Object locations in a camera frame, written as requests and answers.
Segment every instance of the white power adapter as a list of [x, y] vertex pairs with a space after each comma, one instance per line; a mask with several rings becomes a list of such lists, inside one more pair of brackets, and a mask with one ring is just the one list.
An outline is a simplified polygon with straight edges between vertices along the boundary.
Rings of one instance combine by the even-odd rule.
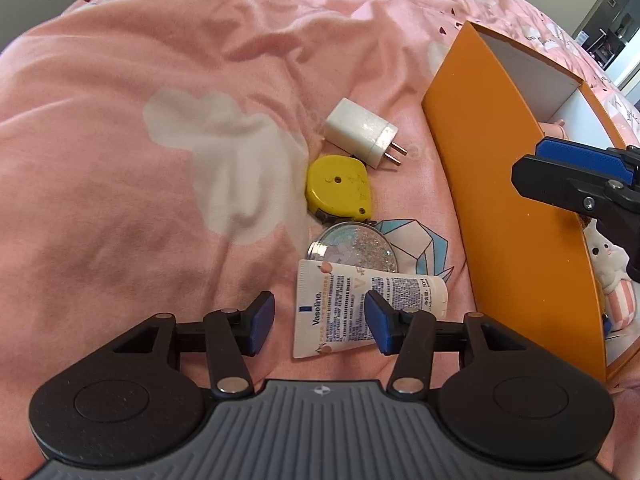
[[397, 126], [347, 98], [341, 99], [324, 124], [326, 140], [374, 169], [383, 156], [400, 166], [400, 161], [386, 152], [393, 148], [402, 155], [407, 154], [394, 142], [397, 132]]

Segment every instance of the metal prong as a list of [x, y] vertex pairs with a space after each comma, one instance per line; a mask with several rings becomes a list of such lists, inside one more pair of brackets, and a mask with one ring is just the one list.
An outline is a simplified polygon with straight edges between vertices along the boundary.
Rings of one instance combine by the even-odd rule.
[[404, 149], [402, 146], [398, 146], [395, 142], [391, 143], [391, 147], [396, 150], [396, 152], [400, 153], [400, 155], [406, 155], [408, 151]]
[[388, 153], [385, 153], [386, 158], [388, 158], [392, 163], [394, 163], [396, 166], [400, 166], [400, 164], [402, 164], [402, 162], [400, 162], [399, 160], [397, 160], [396, 158], [392, 157], [391, 155], [389, 155]]

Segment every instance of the pink bedsheet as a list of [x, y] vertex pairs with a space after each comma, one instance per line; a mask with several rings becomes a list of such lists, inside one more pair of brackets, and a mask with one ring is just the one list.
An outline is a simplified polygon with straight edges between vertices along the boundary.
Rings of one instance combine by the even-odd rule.
[[[200, 319], [272, 290], [274, 327], [249, 360], [256, 382], [386, 380], [393, 359], [375, 348], [291, 358], [297, 262], [318, 230], [306, 165], [331, 150], [321, 125], [344, 96], [396, 124], [409, 150], [401, 168], [369, 171], [375, 218], [415, 218], [447, 239], [449, 319], [472, 310], [420, 108], [465, 20], [585, 78], [637, 143], [634, 108], [521, 0], [80, 0], [15, 41], [0, 57], [0, 478], [41, 463], [35, 389], [156, 312]], [[201, 360], [185, 368], [206, 380]], [[455, 369], [438, 356], [434, 384]], [[634, 413], [635, 395], [616, 402]], [[620, 436], [638, 425], [616, 424], [604, 457], [622, 473]]]

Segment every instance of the open cardboard box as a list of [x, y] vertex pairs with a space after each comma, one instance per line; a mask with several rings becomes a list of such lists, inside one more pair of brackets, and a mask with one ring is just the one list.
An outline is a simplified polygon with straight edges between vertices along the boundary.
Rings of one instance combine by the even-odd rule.
[[578, 215], [523, 198], [511, 185], [512, 165], [543, 138], [539, 122], [564, 119], [570, 140], [624, 148], [598, 99], [542, 54], [467, 22], [422, 106], [449, 181], [478, 310], [597, 379], [610, 378], [640, 338], [618, 342], [626, 348], [607, 361], [604, 297]]

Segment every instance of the hand cream tube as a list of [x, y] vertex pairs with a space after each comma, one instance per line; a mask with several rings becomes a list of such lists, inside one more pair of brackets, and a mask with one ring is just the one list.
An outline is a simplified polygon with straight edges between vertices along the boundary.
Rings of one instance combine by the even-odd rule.
[[364, 319], [364, 296], [370, 290], [396, 310], [416, 306], [440, 320], [447, 313], [447, 285], [437, 276], [300, 260], [293, 357], [373, 344]]

